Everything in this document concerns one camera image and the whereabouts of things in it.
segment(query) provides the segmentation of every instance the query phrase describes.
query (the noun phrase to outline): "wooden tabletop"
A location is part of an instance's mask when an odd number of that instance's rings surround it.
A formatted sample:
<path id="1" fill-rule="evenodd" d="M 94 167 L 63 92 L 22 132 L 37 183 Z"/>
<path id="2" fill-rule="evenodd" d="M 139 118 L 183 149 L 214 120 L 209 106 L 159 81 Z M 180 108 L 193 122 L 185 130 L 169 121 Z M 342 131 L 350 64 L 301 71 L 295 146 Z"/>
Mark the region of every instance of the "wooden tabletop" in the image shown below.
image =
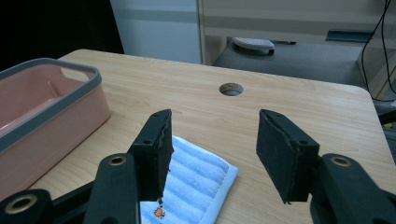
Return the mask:
<path id="1" fill-rule="evenodd" d="M 309 203 L 282 203 L 256 155 L 262 108 L 291 119 L 320 143 L 320 155 L 348 156 L 381 189 L 396 193 L 396 166 L 370 95 L 361 88 L 85 49 L 62 60 L 99 69 L 112 114 L 33 185 L 53 198 L 92 181 L 102 158 L 126 152 L 148 117 L 166 108 L 173 111 L 173 135 L 239 168 L 217 223 L 312 222 Z M 224 83 L 244 91 L 223 95 Z"/>

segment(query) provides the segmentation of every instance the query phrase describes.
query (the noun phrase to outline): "gray floor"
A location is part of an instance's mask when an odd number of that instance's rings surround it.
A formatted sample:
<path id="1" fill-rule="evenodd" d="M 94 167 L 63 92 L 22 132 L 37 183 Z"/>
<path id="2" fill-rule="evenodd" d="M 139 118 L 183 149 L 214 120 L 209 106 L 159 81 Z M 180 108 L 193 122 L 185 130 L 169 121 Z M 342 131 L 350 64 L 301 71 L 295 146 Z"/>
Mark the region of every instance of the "gray floor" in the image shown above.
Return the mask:
<path id="1" fill-rule="evenodd" d="M 273 43 L 275 54 L 269 56 L 263 50 L 236 47 L 229 38 L 227 48 L 214 66 L 354 85 L 366 89 L 357 63 L 362 47 Z M 394 99 L 396 94 L 390 91 L 384 100 Z M 374 104 L 378 114 L 396 109 L 390 102 L 374 101 Z M 385 134 L 396 162 L 396 130 L 387 130 Z"/>

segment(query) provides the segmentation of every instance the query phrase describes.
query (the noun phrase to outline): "black cable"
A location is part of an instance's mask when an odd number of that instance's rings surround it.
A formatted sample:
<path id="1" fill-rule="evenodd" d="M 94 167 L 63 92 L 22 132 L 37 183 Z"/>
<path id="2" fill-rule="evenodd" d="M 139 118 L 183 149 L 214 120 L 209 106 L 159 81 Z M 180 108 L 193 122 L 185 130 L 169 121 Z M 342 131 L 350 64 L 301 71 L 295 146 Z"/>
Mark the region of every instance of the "black cable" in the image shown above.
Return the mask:
<path id="1" fill-rule="evenodd" d="M 391 2 L 391 0 L 386 0 L 386 1 L 385 1 L 384 11 L 383 11 L 383 13 L 382 13 L 381 19 L 380 19 L 380 20 L 378 21 L 378 23 L 376 24 L 376 26 L 375 26 L 373 32 L 371 33 L 370 37 L 367 39 L 366 43 L 364 44 L 363 50 L 361 51 L 361 70 L 362 70 L 362 72 L 363 72 L 364 81 L 365 81 L 366 88 L 367 88 L 367 91 L 368 91 L 368 92 L 370 92 L 370 89 L 369 89 L 369 84 L 368 84 L 368 81 L 367 81 L 366 70 L 365 70 L 365 67 L 364 67 L 364 52 L 365 52 L 365 50 L 366 50 L 366 48 L 367 48 L 367 45 L 370 43 L 370 40 L 373 39 L 373 36 L 375 35 L 375 31 L 378 29 L 378 26 L 379 26 L 381 23 L 382 23 L 382 26 L 381 26 L 381 28 L 382 28 L 381 36 L 382 36 L 382 37 L 381 37 L 381 38 L 382 38 L 383 48 L 384 48 L 385 54 L 387 55 L 387 56 L 386 56 L 386 59 L 387 59 L 387 68 L 388 68 L 388 82 L 389 82 L 390 87 L 392 88 L 392 86 L 391 86 L 391 84 L 390 84 L 390 78 L 389 78 L 390 75 L 389 75 L 388 54 L 386 53 L 386 49 L 385 49 L 385 40 L 384 40 L 384 33 L 383 33 L 384 19 L 385 19 L 385 15 L 386 15 L 386 13 L 387 13 L 387 11 L 388 11 L 390 2 Z M 370 96 L 372 97 L 373 100 L 380 101 L 380 102 L 393 102 L 393 101 L 394 101 L 394 100 L 382 101 L 382 100 L 375 99 L 375 98 L 371 95 L 371 93 L 370 93 Z"/>

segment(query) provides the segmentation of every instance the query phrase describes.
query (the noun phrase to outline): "folded towel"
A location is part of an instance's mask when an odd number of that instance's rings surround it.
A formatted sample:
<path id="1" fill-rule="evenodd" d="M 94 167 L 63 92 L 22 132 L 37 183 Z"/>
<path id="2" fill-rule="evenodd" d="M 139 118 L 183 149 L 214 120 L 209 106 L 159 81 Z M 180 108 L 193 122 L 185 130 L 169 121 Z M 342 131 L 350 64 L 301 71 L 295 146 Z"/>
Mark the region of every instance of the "folded towel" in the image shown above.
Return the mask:
<path id="1" fill-rule="evenodd" d="M 173 136 L 163 203 L 140 203 L 142 223 L 214 223 L 238 168 Z"/>

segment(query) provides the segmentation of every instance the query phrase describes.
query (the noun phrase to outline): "power cord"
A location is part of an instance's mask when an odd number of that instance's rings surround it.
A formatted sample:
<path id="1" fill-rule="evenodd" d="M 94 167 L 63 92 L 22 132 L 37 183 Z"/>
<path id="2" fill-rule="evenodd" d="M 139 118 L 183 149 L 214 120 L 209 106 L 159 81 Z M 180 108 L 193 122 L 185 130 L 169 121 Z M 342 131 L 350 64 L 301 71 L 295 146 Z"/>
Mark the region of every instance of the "power cord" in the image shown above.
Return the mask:
<path id="1" fill-rule="evenodd" d="M 388 62 L 388 54 L 387 54 L 387 48 L 386 48 L 386 44 L 385 44 L 385 38 L 384 38 L 384 23 L 385 23 L 385 15 L 388 11 L 389 5 L 391 3 L 391 0 L 386 0 L 385 1 L 385 5 L 384 5 L 384 11 L 382 13 L 381 19 L 378 21 L 378 23 L 376 24 L 372 34 L 370 35 L 370 37 L 367 39 L 366 43 L 364 44 L 363 50 L 361 51 L 361 70 L 363 72 L 363 76 L 364 76 L 364 81 L 366 84 L 366 88 L 367 91 L 370 92 L 369 90 L 369 84 L 367 81 L 367 76 L 366 76 L 366 70 L 364 67 L 364 52 L 367 48 L 367 45 L 370 43 L 370 40 L 373 39 L 373 36 L 375 35 L 375 31 L 378 29 L 379 25 L 381 24 L 381 40 L 382 40 L 382 48 L 384 50 L 384 55 L 385 55 L 385 61 L 386 61 L 386 66 L 387 66 L 387 75 L 388 75 L 388 84 L 390 86 L 390 89 L 393 91 L 393 93 L 396 94 L 396 91 L 393 89 L 391 82 L 390 82 L 390 73 L 389 73 L 389 62 Z M 383 100 L 378 100 L 376 98 L 374 98 L 371 93 L 370 96 L 372 97 L 373 100 L 379 101 L 379 102 L 393 102 L 395 100 L 387 100 L 387 101 L 383 101 Z"/>

